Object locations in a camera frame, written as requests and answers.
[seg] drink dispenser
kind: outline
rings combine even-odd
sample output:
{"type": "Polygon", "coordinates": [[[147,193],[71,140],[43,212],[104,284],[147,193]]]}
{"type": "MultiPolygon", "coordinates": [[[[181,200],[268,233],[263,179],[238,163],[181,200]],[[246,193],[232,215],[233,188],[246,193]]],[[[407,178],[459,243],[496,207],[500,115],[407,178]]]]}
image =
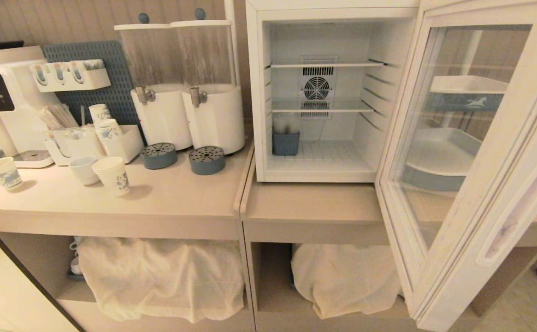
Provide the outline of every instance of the drink dispenser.
{"type": "Polygon", "coordinates": [[[183,71],[176,36],[168,24],[115,25],[135,89],[131,97],[148,145],[192,146],[182,101],[183,71]]]}
{"type": "Polygon", "coordinates": [[[245,143],[242,91],[233,59],[231,21],[171,23],[182,58],[182,93],[195,148],[231,154],[245,143]]]}

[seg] white towel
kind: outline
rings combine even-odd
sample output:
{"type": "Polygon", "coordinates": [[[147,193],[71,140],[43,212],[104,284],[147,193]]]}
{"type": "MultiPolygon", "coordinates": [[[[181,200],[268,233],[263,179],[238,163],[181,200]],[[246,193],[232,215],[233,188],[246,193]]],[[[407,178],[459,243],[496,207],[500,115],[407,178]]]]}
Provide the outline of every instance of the white towel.
{"type": "Polygon", "coordinates": [[[144,314],[196,323],[243,308],[235,241],[85,237],[78,253],[98,307],[117,321],[144,314]]]}
{"type": "Polygon", "coordinates": [[[388,246],[300,244],[291,261],[295,288],[321,319],[392,307],[401,288],[388,246]]]}

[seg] fridge door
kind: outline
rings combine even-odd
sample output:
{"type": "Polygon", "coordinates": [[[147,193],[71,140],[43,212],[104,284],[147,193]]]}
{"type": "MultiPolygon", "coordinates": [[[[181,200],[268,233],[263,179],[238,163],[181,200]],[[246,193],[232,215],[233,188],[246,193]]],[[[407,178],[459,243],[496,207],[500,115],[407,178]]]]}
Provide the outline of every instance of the fridge door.
{"type": "Polygon", "coordinates": [[[422,0],[376,181],[411,317],[443,332],[537,214],[537,1],[422,0]]]}

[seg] blue pegboard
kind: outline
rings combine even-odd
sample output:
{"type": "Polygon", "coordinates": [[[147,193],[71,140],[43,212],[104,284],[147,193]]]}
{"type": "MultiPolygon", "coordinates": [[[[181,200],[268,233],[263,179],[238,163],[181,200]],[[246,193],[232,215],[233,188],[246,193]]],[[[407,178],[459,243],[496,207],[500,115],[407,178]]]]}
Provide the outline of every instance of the blue pegboard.
{"type": "Polygon", "coordinates": [[[102,59],[111,80],[111,86],[97,90],[63,91],[55,94],[59,100],[70,107],[78,123],[81,121],[80,106],[86,109],[86,122],[92,118],[88,107],[106,104],[113,118],[121,125],[139,125],[139,118],[131,99],[133,82],[125,62],[121,44],[115,40],[97,42],[75,42],[43,46],[43,53],[49,62],[62,62],[80,59],[102,59]]]}

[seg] beige wall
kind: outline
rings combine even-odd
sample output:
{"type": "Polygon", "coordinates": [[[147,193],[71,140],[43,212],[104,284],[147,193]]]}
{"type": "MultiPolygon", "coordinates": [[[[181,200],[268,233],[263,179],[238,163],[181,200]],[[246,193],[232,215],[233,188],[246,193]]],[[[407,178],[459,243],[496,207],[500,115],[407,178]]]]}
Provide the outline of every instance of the beige wall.
{"type": "MultiPolygon", "coordinates": [[[[243,105],[251,118],[245,2],[234,2],[243,105]]],[[[148,13],[150,23],[169,23],[195,19],[199,7],[207,19],[225,19],[222,0],[0,0],[0,42],[24,40],[32,46],[117,40],[113,25],[139,23],[141,12],[148,13]]]]}

